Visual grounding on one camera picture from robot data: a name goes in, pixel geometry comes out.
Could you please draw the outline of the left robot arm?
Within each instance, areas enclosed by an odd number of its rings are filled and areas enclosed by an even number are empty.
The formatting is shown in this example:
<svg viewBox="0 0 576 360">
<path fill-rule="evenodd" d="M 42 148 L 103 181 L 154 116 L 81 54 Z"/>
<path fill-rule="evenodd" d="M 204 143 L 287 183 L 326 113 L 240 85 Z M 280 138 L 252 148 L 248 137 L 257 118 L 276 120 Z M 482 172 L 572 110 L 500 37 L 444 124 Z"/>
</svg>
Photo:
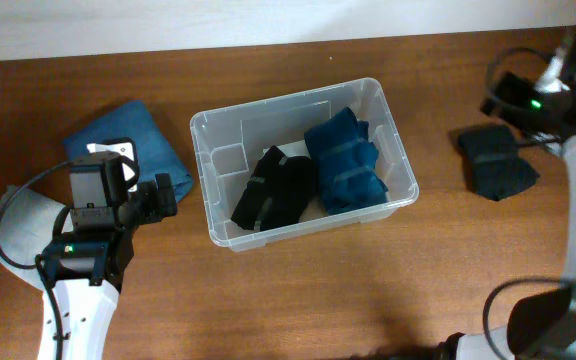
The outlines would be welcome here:
<svg viewBox="0 0 576 360">
<path fill-rule="evenodd" d="M 52 239 L 36 257 L 43 292 L 39 358 L 99 359 L 134 256 L 133 235 L 177 213 L 167 173 L 142 182 L 125 177 L 137 163 L 115 152 L 85 155 L 69 165 L 71 205 L 55 220 Z"/>
</svg>

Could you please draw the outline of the blue garment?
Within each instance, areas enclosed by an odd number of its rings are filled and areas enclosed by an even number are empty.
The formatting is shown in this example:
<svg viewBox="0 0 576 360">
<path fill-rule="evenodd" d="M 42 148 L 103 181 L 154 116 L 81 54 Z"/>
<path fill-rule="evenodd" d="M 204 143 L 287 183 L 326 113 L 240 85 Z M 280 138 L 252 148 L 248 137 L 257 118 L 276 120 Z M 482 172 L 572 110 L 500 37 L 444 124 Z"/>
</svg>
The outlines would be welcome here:
<svg viewBox="0 0 576 360">
<path fill-rule="evenodd" d="M 319 198 L 330 215 L 387 201 L 388 188 L 376 173 L 379 151 L 368 139 L 369 123 L 348 107 L 304 134 L 318 167 Z"/>
</svg>

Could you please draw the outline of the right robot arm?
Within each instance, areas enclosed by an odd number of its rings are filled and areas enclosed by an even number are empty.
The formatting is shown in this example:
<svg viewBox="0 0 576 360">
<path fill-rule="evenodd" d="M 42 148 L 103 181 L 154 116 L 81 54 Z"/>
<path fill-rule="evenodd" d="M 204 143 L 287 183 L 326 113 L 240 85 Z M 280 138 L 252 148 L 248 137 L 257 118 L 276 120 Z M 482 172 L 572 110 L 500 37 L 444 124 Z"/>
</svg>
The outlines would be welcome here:
<svg viewBox="0 0 576 360">
<path fill-rule="evenodd" d="M 482 333 L 451 335 L 434 350 L 436 359 L 576 359 L 576 28 L 554 52 L 535 53 L 547 64 L 537 81 L 511 72 L 497 78 L 497 67 L 521 51 L 502 51 L 486 70 L 480 110 L 503 126 L 462 133 L 458 144 L 471 165 L 474 191 L 495 200 L 535 181 L 518 155 L 523 146 L 539 146 L 564 161 L 570 194 L 564 273 L 498 285 L 484 303 Z"/>
</svg>

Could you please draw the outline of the black garment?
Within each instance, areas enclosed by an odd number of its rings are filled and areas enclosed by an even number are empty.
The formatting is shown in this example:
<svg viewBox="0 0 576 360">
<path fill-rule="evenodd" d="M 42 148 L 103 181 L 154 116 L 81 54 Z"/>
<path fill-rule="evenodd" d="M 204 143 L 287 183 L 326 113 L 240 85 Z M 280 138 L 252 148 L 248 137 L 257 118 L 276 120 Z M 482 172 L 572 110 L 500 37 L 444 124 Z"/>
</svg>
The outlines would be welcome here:
<svg viewBox="0 0 576 360">
<path fill-rule="evenodd" d="M 466 131 L 457 138 L 471 170 L 474 192 L 501 201 L 534 186 L 540 174 L 519 156 L 518 144 L 504 125 Z"/>
<path fill-rule="evenodd" d="M 257 163 L 231 220 L 252 231 L 297 224 L 317 193 L 317 177 L 312 159 L 289 157 L 272 146 Z"/>
</svg>

